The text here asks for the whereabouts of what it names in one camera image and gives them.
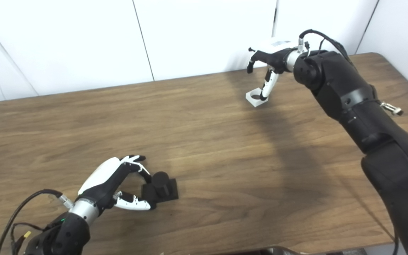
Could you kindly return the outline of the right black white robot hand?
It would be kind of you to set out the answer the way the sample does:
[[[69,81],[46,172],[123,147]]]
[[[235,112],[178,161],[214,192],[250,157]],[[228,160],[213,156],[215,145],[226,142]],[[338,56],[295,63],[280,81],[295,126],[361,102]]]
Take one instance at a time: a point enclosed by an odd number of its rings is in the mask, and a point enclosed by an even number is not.
[[[284,72],[290,71],[288,68],[288,58],[290,54],[296,51],[296,48],[288,40],[270,38],[256,46],[249,47],[248,51],[252,53],[246,68],[248,74],[254,71],[254,64],[256,62],[262,62],[268,66],[264,84],[259,93],[259,100],[266,101],[279,77]]]

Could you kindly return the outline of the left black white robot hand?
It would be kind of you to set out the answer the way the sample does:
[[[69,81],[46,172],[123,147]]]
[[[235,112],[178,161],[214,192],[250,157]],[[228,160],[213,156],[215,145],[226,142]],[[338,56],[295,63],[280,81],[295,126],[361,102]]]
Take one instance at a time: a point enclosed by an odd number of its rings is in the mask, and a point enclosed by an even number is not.
[[[147,184],[152,182],[151,174],[141,163],[145,159],[144,155],[127,155],[122,159],[113,157],[104,161],[81,186],[77,199],[90,200],[100,215],[112,207],[125,210],[156,209],[156,203],[118,189],[131,173],[142,176]]]

